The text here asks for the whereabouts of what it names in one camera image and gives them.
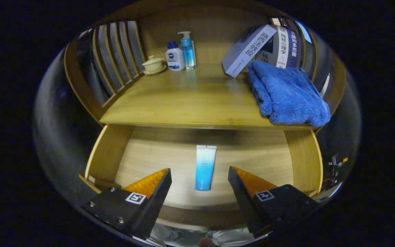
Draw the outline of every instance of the wooden panel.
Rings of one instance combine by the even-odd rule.
[[[285,131],[294,168],[294,187],[302,192],[321,191],[323,159],[313,131]]]
[[[129,72],[129,63],[127,62],[126,56],[125,56],[125,52],[123,49],[123,43],[121,40],[121,36],[120,36],[120,23],[116,22],[116,43],[117,43],[117,48],[118,51],[120,53],[120,59],[121,59],[121,63],[123,64],[123,67],[126,71],[127,77],[128,78],[132,78],[132,74]]]
[[[65,73],[69,84],[75,95],[82,103],[83,107],[91,114],[91,116],[99,122],[99,119],[105,113],[103,109],[92,93],[88,83],[83,77],[82,70],[80,68],[79,62],[77,61],[77,46],[78,38],[73,39],[65,49],[64,55],[64,66]]]
[[[339,59],[337,54],[333,52],[333,62],[334,62],[334,78],[331,83],[331,87],[324,95],[323,100],[329,105],[330,114],[333,115],[338,107],[342,96],[344,95],[345,83],[346,83],[346,72],[345,66]]]
[[[133,132],[133,126],[106,125],[94,144],[86,166],[85,178],[114,183],[121,157]]]
[[[220,129],[314,129],[307,124],[273,125],[260,114],[247,74],[226,75],[221,64],[146,75],[105,112],[104,123]]]
[[[125,6],[107,16],[100,19],[91,25],[91,28],[97,27],[110,22],[118,22],[122,20],[138,20],[155,13],[171,10],[174,8],[188,7],[195,5],[207,6],[226,6],[245,11],[251,11],[255,14],[264,16],[284,16],[289,17],[287,14],[272,8],[269,5],[260,3],[259,1],[244,1],[244,0],[160,0],[156,4],[152,0],[142,0],[134,4]]]
[[[220,6],[194,6],[174,9],[140,20],[144,50],[165,58],[167,42],[180,44],[180,31],[191,31],[198,64],[221,64],[242,33],[254,25],[267,24],[266,16]]]
[[[103,60],[103,57],[100,52],[100,44],[99,44],[99,40],[98,40],[99,29],[100,28],[94,29],[94,35],[92,37],[92,43],[94,46],[94,57],[97,61],[98,67],[100,69],[100,73],[102,74],[102,76],[105,80],[105,83],[108,85],[109,89],[113,93],[116,93],[117,89],[115,88],[114,84],[112,83],[111,77],[106,69],[105,61]]]
[[[194,189],[196,145],[217,146],[210,191]],[[118,167],[125,187],[169,167],[172,183],[164,205],[205,211],[237,211],[228,182],[236,166],[276,186],[293,184],[292,159],[283,131],[232,131],[136,127]]]
[[[119,66],[117,63],[117,59],[114,56],[114,52],[112,51],[112,41],[111,41],[111,33],[110,33],[110,24],[105,25],[105,41],[106,41],[106,50],[108,50],[108,55],[109,59],[111,60],[112,67],[114,68],[114,72],[116,73],[116,76],[118,78],[118,81],[122,86],[124,86],[125,79],[121,75],[121,72],[119,70]]]
[[[129,36],[129,27],[127,26],[128,25],[127,22],[122,22],[122,25],[123,25],[123,31],[124,31],[124,34],[125,34],[126,49],[129,52],[130,56],[132,57],[133,69],[134,69],[135,73],[138,74],[138,73],[140,73],[140,71],[138,70],[138,66],[136,65],[136,59],[135,59],[135,55],[133,53],[133,50],[130,47],[131,43],[130,43],[130,36]]]

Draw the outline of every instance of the blue cap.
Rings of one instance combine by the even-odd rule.
[[[176,41],[169,41],[168,42],[168,45],[167,45],[167,48],[168,49],[175,49],[175,48],[178,48],[179,46],[178,46],[178,44],[176,44]]]
[[[181,45],[184,46],[191,46],[191,39],[181,39]]]

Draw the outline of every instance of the white bottle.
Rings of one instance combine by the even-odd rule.
[[[171,71],[181,71],[185,69],[184,55],[182,50],[178,48],[176,41],[170,41],[166,52],[167,66]]]

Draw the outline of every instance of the wooden shelf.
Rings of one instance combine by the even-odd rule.
[[[197,144],[217,146],[209,191],[194,189]],[[125,187],[169,167],[172,183],[158,222],[189,230],[228,230],[244,225],[228,181],[229,166],[277,186],[291,184],[309,196],[321,190],[322,160],[312,130],[106,125],[89,157],[85,182],[91,181],[98,192],[95,188],[101,189],[104,183]]]
[[[232,78],[221,64],[146,75],[111,105],[100,122],[177,128],[315,128],[307,124],[273,125],[260,114],[247,74]]]
[[[196,145],[217,146],[209,191],[194,189]],[[164,205],[193,210],[238,210],[229,166],[236,166],[282,186],[294,184],[284,131],[235,131],[137,127],[122,155],[115,182],[127,186],[169,167],[171,186]]]

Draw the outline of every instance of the white label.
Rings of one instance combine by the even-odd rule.
[[[126,201],[134,204],[140,205],[141,203],[144,202],[144,199],[146,199],[146,195],[141,195],[135,192],[132,192],[127,198]]]
[[[271,194],[271,192],[268,190],[265,190],[262,192],[257,192],[256,195],[257,195],[257,198],[260,200],[260,202],[271,200],[271,199],[275,198],[274,195]]]
[[[287,53],[289,52],[289,36],[286,28],[278,27],[278,40],[279,49],[276,66],[285,69],[287,65]]]

